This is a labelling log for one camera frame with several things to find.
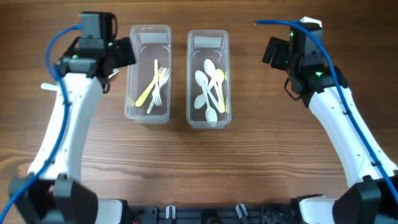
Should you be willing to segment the cream fork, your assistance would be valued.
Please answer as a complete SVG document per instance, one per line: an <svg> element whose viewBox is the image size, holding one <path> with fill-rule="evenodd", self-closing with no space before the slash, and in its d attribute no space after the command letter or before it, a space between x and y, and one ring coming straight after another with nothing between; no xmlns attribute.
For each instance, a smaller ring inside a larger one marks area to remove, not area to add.
<svg viewBox="0 0 398 224"><path fill-rule="evenodd" d="M118 77L119 73L120 73L120 70L118 68L113 69L113 72L112 72L112 74L110 74L108 76L108 79L111 81L115 80Z"/></svg>

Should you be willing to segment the yellow plastic fork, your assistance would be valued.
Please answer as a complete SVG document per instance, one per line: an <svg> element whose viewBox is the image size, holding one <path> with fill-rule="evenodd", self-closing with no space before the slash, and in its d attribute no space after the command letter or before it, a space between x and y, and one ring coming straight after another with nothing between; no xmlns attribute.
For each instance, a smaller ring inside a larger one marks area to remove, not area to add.
<svg viewBox="0 0 398 224"><path fill-rule="evenodd" d="M151 91L152 87L155 85L155 77L158 77L159 75L154 75L152 81L150 82L149 86L143 91L143 93L140 95L140 97L137 99L135 106L136 107L141 107L143 103L145 102L146 98L149 95L149 92Z"/></svg>

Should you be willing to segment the white fork thin handle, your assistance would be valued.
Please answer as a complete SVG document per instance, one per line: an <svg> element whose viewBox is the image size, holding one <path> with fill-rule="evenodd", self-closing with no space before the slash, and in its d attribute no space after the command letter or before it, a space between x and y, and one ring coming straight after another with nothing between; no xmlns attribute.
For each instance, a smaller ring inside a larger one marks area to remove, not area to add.
<svg viewBox="0 0 398 224"><path fill-rule="evenodd" d="M152 92L152 99L154 100L154 104L156 106L161 105L161 99L160 99L160 88L159 88L159 81L160 81L160 73L162 69L159 67L158 60L154 60L154 71L155 71L155 87Z"/></svg>

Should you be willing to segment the white spoon long thin handle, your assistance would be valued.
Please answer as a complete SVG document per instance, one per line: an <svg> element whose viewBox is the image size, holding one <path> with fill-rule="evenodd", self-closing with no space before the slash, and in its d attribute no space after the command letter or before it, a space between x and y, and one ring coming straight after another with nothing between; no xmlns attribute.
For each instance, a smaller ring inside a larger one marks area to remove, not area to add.
<svg viewBox="0 0 398 224"><path fill-rule="evenodd" d="M210 87L208 86L207 76L202 71L197 70L195 72L195 80L202 87L205 103L209 106L210 105L209 100L211 100L215 105L216 109L220 113L224 113L225 108L223 108L221 104L218 102L218 100L214 97L214 94L211 92Z"/></svg>

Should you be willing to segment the pale blue white fork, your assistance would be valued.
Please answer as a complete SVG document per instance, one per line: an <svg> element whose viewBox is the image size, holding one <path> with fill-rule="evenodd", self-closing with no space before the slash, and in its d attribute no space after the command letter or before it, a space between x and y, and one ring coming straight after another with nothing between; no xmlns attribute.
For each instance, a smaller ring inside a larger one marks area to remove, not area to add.
<svg viewBox="0 0 398 224"><path fill-rule="evenodd" d="M42 83L40 87L41 87L41 89L43 89L43 90L58 91L58 86L57 86L57 85L50 84L50 83Z"/></svg>

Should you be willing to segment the cream spoon lowest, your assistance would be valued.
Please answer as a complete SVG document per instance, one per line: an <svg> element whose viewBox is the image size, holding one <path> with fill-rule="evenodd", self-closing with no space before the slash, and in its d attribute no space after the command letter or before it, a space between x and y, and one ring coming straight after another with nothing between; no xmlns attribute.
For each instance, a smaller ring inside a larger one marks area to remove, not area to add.
<svg viewBox="0 0 398 224"><path fill-rule="evenodd" d="M206 97L209 96L210 100L213 102L213 104L215 105L216 109L219 109L220 105L217 102L217 100L215 99L215 97L212 94L212 92L210 91L210 89L208 88L208 86L206 85L206 81L205 80L201 81L201 86L202 86L202 94L198 95L195 98L194 108L195 109L200 109L206 103Z"/></svg>

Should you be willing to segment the white fork pointing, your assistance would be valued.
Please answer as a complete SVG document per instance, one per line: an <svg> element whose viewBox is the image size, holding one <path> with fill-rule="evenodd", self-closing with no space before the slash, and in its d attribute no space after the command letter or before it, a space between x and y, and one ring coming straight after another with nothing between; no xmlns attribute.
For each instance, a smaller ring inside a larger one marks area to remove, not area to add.
<svg viewBox="0 0 398 224"><path fill-rule="evenodd" d="M160 89L167 83L169 79L169 69L162 67L159 72L158 88L152 91L152 101L147 109L147 114L150 114L154 105L161 106L162 100L160 97Z"/></svg>

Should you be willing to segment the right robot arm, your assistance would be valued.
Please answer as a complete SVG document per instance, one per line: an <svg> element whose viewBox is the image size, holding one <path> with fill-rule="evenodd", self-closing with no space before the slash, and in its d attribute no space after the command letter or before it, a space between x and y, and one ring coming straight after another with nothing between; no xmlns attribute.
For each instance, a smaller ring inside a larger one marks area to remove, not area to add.
<svg viewBox="0 0 398 224"><path fill-rule="evenodd" d="M397 165L371 134L348 82L323 46L323 26L288 21L289 40L271 37L262 61L287 73L285 90L302 100L325 129L345 172L348 190L293 198L291 223L396 223Z"/></svg>

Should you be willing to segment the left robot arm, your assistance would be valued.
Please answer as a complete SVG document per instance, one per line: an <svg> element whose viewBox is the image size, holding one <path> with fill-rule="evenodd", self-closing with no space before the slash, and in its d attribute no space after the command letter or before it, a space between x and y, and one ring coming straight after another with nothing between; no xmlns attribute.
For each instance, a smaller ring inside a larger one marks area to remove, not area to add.
<svg viewBox="0 0 398 224"><path fill-rule="evenodd" d="M129 38L117 38L110 12L82 12L80 32L57 62L44 60L57 84L56 100L42 145L24 178L12 179L1 216L16 207L27 223L131 223L125 200L100 199L81 184L81 157L96 107L121 67L135 63Z"/></svg>

